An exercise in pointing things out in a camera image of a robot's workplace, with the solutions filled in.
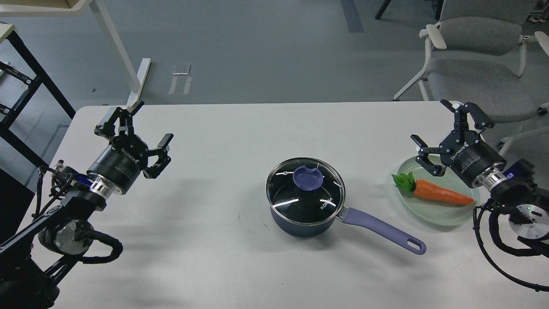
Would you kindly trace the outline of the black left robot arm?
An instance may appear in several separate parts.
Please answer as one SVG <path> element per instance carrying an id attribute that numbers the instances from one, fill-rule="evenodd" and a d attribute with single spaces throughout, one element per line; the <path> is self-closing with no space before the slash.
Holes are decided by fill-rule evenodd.
<path id="1" fill-rule="evenodd" d="M 127 194 L 139 175 L 155 179 L 171 162 L 172 133 L 155 148 L 135 133 L 133 117 L 144 105 L 110 108 L 94 129 L 108 146 L 85 174 L 61 162 L 40 168 L 51 172 L 53 192 L 29 225 L 1 244 L 3 309 L 49 309 L 60 294 L 58 284 L 76 264 L 107 264 L 120 257 L 121 242 L 88 219 L 105 209 L 111 195 Z"/>

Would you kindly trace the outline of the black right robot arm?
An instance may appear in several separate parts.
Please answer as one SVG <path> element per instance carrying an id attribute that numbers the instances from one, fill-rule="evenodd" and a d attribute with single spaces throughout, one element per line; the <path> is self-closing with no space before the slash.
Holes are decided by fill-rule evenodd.
<path id="1" fill-rule="evenodd" d="M 480 134 L 494 122 L 474 103 L 441 100 L 441 104 L 453 112 L 453 129 L 438 147 L 428 147 L 412 135 L 418 147 L 416 162 L 432 176 L 443 176 L 450 168 L 469 188 L 486 188 L 488 200 L 473 210 L 473 230 L 482 254 L 514 283 L 548 291 L 545 285 L 528 283 L 502 270 L 484 248 L 480 233 L 482 216 L 489 212 L 489 233 L 501 251 L 519 258 L 548 256 L 548 191 L 534 183 L 533 164 L 520 160 L 505 171 L 506 160 Z"/>

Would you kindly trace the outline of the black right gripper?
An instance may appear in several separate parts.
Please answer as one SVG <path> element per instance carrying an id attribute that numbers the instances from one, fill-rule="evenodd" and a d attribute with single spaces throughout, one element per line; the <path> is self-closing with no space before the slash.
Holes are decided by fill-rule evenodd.
<path id="1" fill-rule="evenodd" d="M 495 123 L 475 103 L 451 103 L 449 100 L 441 100 L 440 103 L 454 113 L 454 129 L 439 147 L 428 147 L 418 135 L 410 135 L 418 147 L 415 161 L 432 176 L 442 177 L 446 167 L 450 167 L 469 188 L 481 186 L 478 179 L 481 174 L 486 170 L 502 171 L 507 161 L 485 143 L 480 134 L 469 130 L 468 114 L 474 121 L 475 129 L 492 129 Z M 431 154 L 441 155 L 443 165 L 433 164 L 429 159 Z"/>

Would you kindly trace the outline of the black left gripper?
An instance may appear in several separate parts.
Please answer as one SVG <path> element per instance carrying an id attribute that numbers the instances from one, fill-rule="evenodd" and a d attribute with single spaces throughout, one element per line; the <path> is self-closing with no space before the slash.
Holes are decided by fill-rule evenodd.
<path id="1" fill-rule="evenodd" d="M 113 107 L 95 126 L 94 134 L 104 137 L 109 145 L 87 170 L 88 176 L 102 176 L 116 186 L 120 195 L 126 194 L 143 171 L 147 179 L 156 179 L 171 162 L 168 155 L 172 133 L 166 133 L 157 148 L 148 145 L 135 134 L 133 116 L 145 105 L 140 100 L 129 107 Z M 157 157 L 152 166 L 147 166 L 149 157 Z"/>

